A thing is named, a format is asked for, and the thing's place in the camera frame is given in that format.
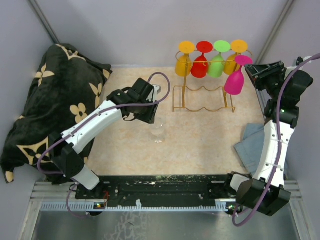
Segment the pink plastic wine glass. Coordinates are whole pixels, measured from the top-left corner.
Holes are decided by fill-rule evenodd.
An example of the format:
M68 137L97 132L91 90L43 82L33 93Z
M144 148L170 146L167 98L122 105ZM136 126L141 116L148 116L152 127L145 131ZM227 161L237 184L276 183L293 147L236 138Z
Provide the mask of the pink plastic wine glass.
M244 77L244 74L242 73L242 67L244 67L245 65L252 64L253 60L249 56L238 55L235 57L235 63L239 65L239 69L233 72L228 77L224 85L225 92L232 96L239 95L242 92L242 89L245 83L245 77Z

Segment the orange plastic wine glass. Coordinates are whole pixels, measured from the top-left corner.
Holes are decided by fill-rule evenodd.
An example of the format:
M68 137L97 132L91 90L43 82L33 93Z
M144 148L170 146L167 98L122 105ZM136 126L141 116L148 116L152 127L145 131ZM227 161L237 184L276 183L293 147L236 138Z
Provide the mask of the orange plastic wine glass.
M190 54L195 51L195 45L191 41L182 41L178 48L181 56L177 59L175 73L179 77L187 77L192 68Z
M234 52L230 55L224 65L223 72L230 76L232 73L240 69L240 66L236 63L235 58L248 50L248 44L242 39L236 39L231 42L230 49Z

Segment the green plastic wine glass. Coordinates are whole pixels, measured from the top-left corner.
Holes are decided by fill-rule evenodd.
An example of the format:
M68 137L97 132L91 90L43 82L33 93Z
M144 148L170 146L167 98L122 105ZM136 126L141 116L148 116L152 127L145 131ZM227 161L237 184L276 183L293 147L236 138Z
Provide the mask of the green plastic wine glass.
M226 53L231 49L231 45L225 40L217 40L213 44L214 50L218 52L209 63L207 74L212 78L219 78L224 70L224 58L222 53Z

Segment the red plastic wine glass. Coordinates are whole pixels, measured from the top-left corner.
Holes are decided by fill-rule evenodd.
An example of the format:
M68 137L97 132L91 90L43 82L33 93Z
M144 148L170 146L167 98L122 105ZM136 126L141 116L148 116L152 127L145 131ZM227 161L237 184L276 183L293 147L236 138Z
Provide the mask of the red plastic wine glass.
M207 75L209 67L208 60L205 57L205 54L212 52L214 47L208 41L200 41L197 43L196 48L201 53L201 55L197 57L193 62L191 74L193 77L201 79Z

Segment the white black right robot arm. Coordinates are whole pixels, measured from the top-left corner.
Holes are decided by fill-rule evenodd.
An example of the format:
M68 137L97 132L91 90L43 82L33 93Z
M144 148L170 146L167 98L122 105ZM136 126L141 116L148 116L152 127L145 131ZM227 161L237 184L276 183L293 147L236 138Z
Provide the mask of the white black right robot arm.
M291 193L285 190L284 171L290 139L299 119L302 94L314 79L295 67L284 66L282 61L265 65L245 65L252 84L270 96L264 109L264 143L257 171L252 177L231 172L223 185L223 192L235 198L237 204L273 216L289 203Z

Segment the clear wine glass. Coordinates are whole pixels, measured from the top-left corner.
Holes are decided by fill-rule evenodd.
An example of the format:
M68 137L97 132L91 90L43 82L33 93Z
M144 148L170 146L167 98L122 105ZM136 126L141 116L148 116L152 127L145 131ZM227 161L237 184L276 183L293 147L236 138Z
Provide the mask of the clear wine glass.
M160 144L165 139L165 124L162 118L155 119L154 124L150 126L152 141Z

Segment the grey folded cloth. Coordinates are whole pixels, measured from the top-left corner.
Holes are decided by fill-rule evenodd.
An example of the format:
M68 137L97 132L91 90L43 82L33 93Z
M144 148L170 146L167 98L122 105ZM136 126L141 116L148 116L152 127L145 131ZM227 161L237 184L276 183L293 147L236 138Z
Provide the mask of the grey folded cloth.
M234 145L245 169L254 175L258 169L264 147L265 133L264 125L249 123L246 125L242 140Z

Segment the black floral blanket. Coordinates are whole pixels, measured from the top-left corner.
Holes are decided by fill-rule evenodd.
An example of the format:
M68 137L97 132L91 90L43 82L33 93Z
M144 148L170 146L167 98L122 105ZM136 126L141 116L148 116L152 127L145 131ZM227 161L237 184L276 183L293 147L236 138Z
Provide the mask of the black floral blanket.
M42 57L20 117L8 133L0 167L6 183L15 168L29 165L47 172L51 182L65 182L47 153L49 135L80 123L101 102L112 66L90 60L70 44L54 44Z

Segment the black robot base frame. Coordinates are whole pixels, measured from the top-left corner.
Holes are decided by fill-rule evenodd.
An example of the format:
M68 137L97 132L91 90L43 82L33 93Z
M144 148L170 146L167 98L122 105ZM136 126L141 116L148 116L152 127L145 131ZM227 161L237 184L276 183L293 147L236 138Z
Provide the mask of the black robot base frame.
M79 185L75 198L98 202L99 208L132 206L137 200L155 207L208 206L218 199L235 200L236 192L227 186L230 179L230 174L101 176L93 190ZM236 204L224 212L232 215L235 209Z

